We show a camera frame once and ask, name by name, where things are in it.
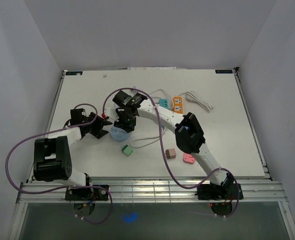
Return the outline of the round light blue power strip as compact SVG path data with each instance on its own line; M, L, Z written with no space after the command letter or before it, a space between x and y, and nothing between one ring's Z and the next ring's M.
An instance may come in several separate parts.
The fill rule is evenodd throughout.
M118 143L127 141L130 135L131 135L130 133L115 126L112 126L110 129L110 136L112 140Z

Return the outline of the green charger plug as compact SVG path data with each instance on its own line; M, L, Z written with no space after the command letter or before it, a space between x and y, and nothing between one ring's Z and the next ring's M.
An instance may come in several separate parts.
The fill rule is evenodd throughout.
M122 146L121 148L121 152L127 157L129 157L133 153L133 151L134 149L128 144Z

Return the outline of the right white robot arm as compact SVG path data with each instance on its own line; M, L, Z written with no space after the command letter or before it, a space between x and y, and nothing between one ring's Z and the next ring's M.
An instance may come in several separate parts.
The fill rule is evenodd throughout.
M182 152L192 155L207 174L216 197L224 199L232 192L232 174L221 168L211 154L204 131L193 113L180 114L158 106L140 90L131 96L123 88L118 89L112 101L119 107L115 127L131 133L135 130L136 117L152 120L159 127L165 127L174 133L176 146Z

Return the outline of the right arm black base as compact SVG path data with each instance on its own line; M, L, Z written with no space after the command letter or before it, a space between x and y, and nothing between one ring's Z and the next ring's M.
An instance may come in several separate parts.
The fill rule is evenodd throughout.
M241 185L233 183L227 190L214 184L202 184L197 187L196 194L198 200L243 200L244 195Z

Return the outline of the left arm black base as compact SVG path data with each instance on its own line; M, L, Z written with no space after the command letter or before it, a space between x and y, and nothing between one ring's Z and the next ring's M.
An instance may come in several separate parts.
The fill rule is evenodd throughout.
M107 201L109 185L96 185L100 188L76 188L67 189L64 199L66 201Z

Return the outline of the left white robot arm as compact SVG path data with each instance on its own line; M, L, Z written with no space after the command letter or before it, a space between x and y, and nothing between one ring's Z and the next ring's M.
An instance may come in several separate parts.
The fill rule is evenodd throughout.
M65 186L77 186L76 194L83 200L93 196L94 188L89 176L73 168L70 146L87 134L100 139L109 132L105 126L112 125L107 118L83 108L70 110L70 125L63 131L49 134L34 142L33 176L37 181L58 182Z

